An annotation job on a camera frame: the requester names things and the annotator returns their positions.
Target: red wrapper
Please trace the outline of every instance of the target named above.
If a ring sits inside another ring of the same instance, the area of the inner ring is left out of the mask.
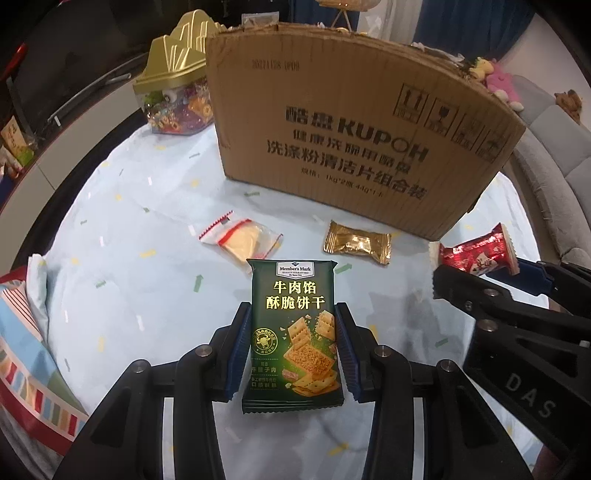
[[[507,267],[511,275],[519,273],[517,256],[505,225],[499,223],[492,232],[455,247],[439,245],[440,264],[463,270],[479,277]]]

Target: gold lid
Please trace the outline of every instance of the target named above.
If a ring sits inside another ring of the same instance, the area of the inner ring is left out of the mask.
[[[134,81],[135,93],[180,87],[205,77],[205,38],[224,30],[203,10],[184,14],[171,35],[152,40],[146,68]]]
[[[203,10],[193,10],[181,17],[170,36],[186,47],[205,53],[205,38],[225,30],[224,25],[214,22]]]

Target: yellow stuffed toy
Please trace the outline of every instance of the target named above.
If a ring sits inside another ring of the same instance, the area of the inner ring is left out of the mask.
[[[494,70],[495,68],[492,63],[482,57],[478,57],[475,66],[469,69],[470,75],[479,82],[484,82],[485,77],[494,72]]]

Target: brown cardboard box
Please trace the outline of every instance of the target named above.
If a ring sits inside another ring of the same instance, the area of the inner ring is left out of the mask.
[[[207,40],[225,174],[429,240],[501,169],[521,120],[411,47],[304,25]]]

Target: gold wrapped candy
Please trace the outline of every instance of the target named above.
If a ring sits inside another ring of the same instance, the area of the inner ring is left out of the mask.
[[[388,265],[391,244],[390,233],[366,232],[331,221],[324,240],[324,251],[328,254],[369,255],[376,262]]]

